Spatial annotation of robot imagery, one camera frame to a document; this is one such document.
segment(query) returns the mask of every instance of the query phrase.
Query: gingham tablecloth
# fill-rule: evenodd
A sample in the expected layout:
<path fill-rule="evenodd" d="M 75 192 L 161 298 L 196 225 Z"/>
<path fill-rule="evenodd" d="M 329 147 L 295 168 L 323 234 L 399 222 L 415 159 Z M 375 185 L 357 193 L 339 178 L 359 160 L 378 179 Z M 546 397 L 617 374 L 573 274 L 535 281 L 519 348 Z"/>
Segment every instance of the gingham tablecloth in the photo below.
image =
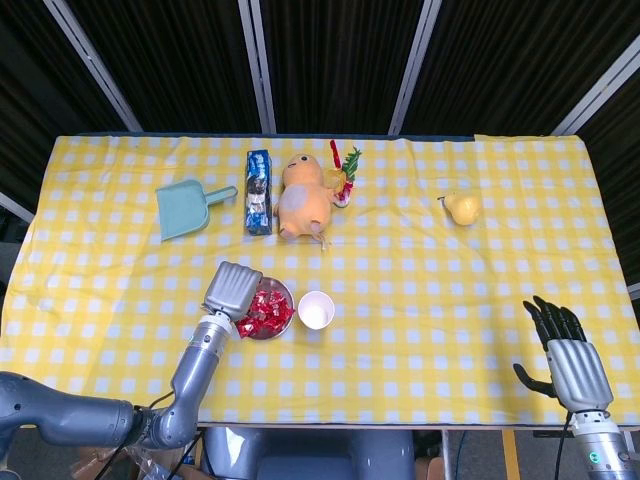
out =
<path fill-rule="evenodd" d="M 243 232 L 246 153 L 266 148 L 274 192 L 287 159 L 331 164 L 327 140 L 61 137 L 9 285 L 0 368 L 67 392 L 145 404 L 169 390 L 217 265 L 328 292 L 326 331 L 296 318 L 281 338 L 231 341 L 202 421 L 558 424 L 521 306 L 536 293 L 582 319 L 616 397 L 638 423 L 640 334 L 598 186 L 576 137 L 467 143 L 338 141 L 363 150 L 351 205 L 326 252 Z M 155 189 L 186 178 L 237 185 L 203 231 L 160 243 Z M 452 224 L 437 197 L 470 191 L 483 214 Z"/>

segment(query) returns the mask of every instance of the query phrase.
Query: metal bowl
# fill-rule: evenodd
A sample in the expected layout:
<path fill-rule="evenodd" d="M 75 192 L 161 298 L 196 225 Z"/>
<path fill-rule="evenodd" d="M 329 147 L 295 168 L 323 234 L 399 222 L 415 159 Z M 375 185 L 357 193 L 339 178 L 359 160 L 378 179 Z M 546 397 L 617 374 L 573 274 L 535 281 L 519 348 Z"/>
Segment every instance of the metal bowl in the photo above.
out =
<path fill-rule="evenodd" d="M 258 283 L 258 288 L 256 290 L 265 290 L 266 292 L 280 292 L 287 300 L 289 306 L 291 308 L 294 308 L 295 304 L 293 303 L 293 295 L 291 295 L 289 289 L 280 280 L 276 280 L 275 278 L 271 277 L 262 277 L 262 280 L 260 280 L 260 283 Z M 275 335 L 267 329 L 262 329 L 255 335 L 249 335 L 249 338 L 252 338 L 254 340 L 270 340 L 272 338 L 279 337 L 287 330 L 287 328 L 289 328 L 289 325 L 291 325 L 291 321 L 293 320 L 294 316 L 295 315 L 292 314 L 291 317 L 289 317 L 289 320 L 287 320 L 287 323 L 285 324 L 283 329 Z"/>

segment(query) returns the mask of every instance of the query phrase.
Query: red candy wrapper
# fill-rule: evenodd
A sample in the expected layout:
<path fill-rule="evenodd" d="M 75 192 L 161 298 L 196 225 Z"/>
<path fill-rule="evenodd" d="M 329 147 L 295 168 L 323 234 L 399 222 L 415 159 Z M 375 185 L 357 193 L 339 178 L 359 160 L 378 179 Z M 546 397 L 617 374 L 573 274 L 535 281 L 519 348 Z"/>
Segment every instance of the red candy wrapper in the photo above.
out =
<path fill-rule="evenodd" d="M 293 308 L 280 292 L 256 292 L 247 316 L 236 323 L 240 337 L 253 337 L 258 333 L 274 336 L 280 333 L 291 316 Z"/>

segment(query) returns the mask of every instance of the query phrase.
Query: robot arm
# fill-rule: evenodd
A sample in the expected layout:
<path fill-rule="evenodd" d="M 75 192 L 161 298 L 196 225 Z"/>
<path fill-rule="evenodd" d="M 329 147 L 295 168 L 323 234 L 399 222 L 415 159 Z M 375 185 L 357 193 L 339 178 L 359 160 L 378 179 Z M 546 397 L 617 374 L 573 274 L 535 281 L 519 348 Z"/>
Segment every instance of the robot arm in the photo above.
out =
<path fill-rule="evenodd" d="M 171 380 L 174 400 L 158 410 L 136 410 L 126 401 L 69 395 L 27 377 L 0 372 L 0 478 L 13 433 L 36 425 L 54 445 L 118 446 L 141 443 L 150 449 L 186 445 L 196 432 L 198 409 L 232 322 L 249 309 L 262 274 L 222 262 L 207 290 L 200 319 Z"/>
<path fill-rule="evenodd" d="M 613 393 L 595 347 L 586 341 L 571 310 L 539 297 L 524 302 L 546 352 L 551 383 L 533 380 L 520 364 L 513 369 L 530 390 L 552 398 L 573 414 L 571 431 L 578 440 L 592 480 L 637 480 L 618 426 L 606 408 Z"/>

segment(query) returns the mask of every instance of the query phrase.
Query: black cable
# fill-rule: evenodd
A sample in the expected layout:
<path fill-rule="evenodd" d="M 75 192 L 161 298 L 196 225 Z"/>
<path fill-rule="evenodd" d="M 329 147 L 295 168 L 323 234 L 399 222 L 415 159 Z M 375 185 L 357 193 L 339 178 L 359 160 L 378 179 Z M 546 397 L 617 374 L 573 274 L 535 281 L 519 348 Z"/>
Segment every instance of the black cable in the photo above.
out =
<path fill-rule="evenodd" d="M 211 460 L 209 460 L 209 452 L 207 451 L 207 444 L 204 440 L 204 430 L 202 431 L 203 435 L 202 435 L 202 455 L 204 456 L 204 461 L 207 464 L 207 469 L 209 470 L 209 475 L 213 475 L 214 477 L 217 477 L 216 473 L 213 471 L 213 467 L 211 466 Z"/>
<path fill-rule="evenodd" d="M 556 473 L 553 476 L 554 480 L 558 480 L 560 475 L 560 458 L 562 458 L 562 445 L 564 445 L 564 437 L 567 435 L 569 422 L 571 421 L 571 415 L 571 412 L 567 412 L 567 419 L 564 422 L 564 427 L 562 427 L 562 437 L 560 437 L 560 444 L 558 445 L 558 456 L 556 457 Z"/>
<path fill-rule="evenodd" d="M 462 444 L 464 443 L 464 438 L 467 436 L 467 431 L 462 432 L 462 437 L 460 437 L 460 445 L 458 445 L 458 453 L 456 454 L 456 474 L 454 476 L 455 480 L 458 480 L 458 470 L 460 466 L 460 452 L 462 452 Z"/>
<path fill-rule="evenodd" d="M 191 442 L 191 445 L 189 446 L 189 448 L 187 448 L 187 451 L 184 452 L 184 455 L 182 455 L 182 458 L 180 459 L 180 461 L 178 462 L 178 464 L 173 467 L 173 470 L 171 470 L 171 473 L 169 474 L 169 476 L 167 477 L 167 480 L 171 480 L 173 477 L 175 477 L 176 473 L 178 472 L 178 469 L 180 468 L 180 466 L 184 463 L 185 458 L 187 458 L 187 456 L 189 455 L 189 453 L 191 453 L 191 450 L 193 450 L 193 447 L 196 446 L 196 443 L 198 443 L 198 441 L 204 436 L 204 430 L 200 432 L 200 434 L 195 438 L 195 440 L 193 442 Z"/>
<path fill-rule="evenodd" d="M 166 395 L 163 395 L 160 398 L 155 399 L 153 402 L 151 402 L 151 404 L 149 405 L 149 410 L 151 410 L 153 407 L 155 407 L 158 403 L 160 403 L 162 400 L 169 398 L 171 395 L 173 394 L 173 391 L 167 393 Z M 133 407 L 134 410 L 140 410 L 142 407 L 140 407 L 139 405 L 136 405 L 135 407 Z M 109 467 L 111 466 L 111 464 L 113 463 L 113 461 L 116 459 L 116 457 L 118 456 L 118 454 L 122 451 L 122 449 L 125 447 L 127 440 L 129 439 L 128 436 L 125 437 L 125 439 L 122 441 L 122 443 L 120 445 L 118 445 L 118 448 L 116 448 L 116 450 L 111 454 L 111 456 L 109 457 L 109 460 L 107 460 L 107 463 L 104 464 L 104 466 L 102 467 L 102 469 L 100 469 L 100 471 L 98 472 L 98 475 L 96 475 L 96 477 L 93 480 L 100 480 L 102 477 L 104 477 L 105 473 L 107 473 L 107 470 L 109 469 Z"/>

